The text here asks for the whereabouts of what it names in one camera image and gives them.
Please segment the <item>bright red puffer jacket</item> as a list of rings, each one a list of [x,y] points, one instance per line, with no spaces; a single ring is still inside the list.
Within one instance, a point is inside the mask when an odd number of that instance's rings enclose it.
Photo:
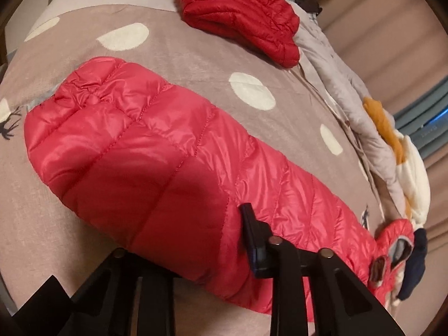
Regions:
[[[28,158],[86,223],[221,300],[268,314],[239,205],[296,247],[332,249],[384,302],[414,245],[397,219],[373,236],[315,176],[252,137],[209,100],[145,67],[96,57],[31,109]]]

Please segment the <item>navy blue garment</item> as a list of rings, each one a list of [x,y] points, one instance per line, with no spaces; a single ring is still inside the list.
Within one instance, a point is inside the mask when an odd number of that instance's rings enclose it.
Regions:
[[[424,228],[418,228],[414,232],[414,248],[405,264],[402,287],[397,298],[400,301],[407,300],[413,290],[418,286],[426,270],[425,259],[428,254],[428,236]]]

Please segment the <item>cream and orange fleece garment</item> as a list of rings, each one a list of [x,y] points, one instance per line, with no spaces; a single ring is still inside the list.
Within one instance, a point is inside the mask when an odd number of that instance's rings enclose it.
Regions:
[[[414,230],[421,229],[427,221],[431,204],[431,188],[424,161],[410,136],[394,128],[380,101],[365,97],[363,106],[379,135],[393,150],[396,177],[405,199],[405,215]]]

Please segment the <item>grey blue curtain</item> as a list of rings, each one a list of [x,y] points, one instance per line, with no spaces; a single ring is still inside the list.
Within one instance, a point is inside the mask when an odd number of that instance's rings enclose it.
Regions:
[[[447,87],[448,79],[444,77],[394,115],[396,129],[410,136],[423,159],[447,144]]]

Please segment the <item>brown polka dot bed cover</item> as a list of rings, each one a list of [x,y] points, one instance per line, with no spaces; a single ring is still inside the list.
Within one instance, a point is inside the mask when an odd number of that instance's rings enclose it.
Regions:
[[[51,276],[74,293],[118,246],[41,181],[24,124],[67,76],[96,57],[139,64],[209,100],[246,131],[315,176],[374,236],[381,219],[352,140],[321,98],[310,68],[276,67],[165,9],[103,4],[48,20],[22,44],[1,82],[1,274],[18,306]],[[236,306],[181,277],[180,334],[258,335],[268,314]]]

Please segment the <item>grey crumpled quilt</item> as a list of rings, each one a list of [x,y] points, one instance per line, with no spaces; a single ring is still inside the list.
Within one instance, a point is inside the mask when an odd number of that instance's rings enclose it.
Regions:
[[[359,76],[336,54],[318,23],[292,0],[286,0],[299,17],[300,25],[293,39],[318,77],[318,87],[325,89],[336,111],[360,146],[363,163],[368,166],[380,195],[386,220],[406,218],[410,209],[396,174],[396,156],[392,147],[381,137],[363,106],[370,93]]]

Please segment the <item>folded dark red puffer jacket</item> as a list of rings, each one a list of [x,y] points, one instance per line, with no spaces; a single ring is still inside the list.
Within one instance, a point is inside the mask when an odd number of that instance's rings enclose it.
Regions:
[[[180,0],[180,6],[193,28],[234,40],[284,68],[298,64],[300,20],[286,0]]]

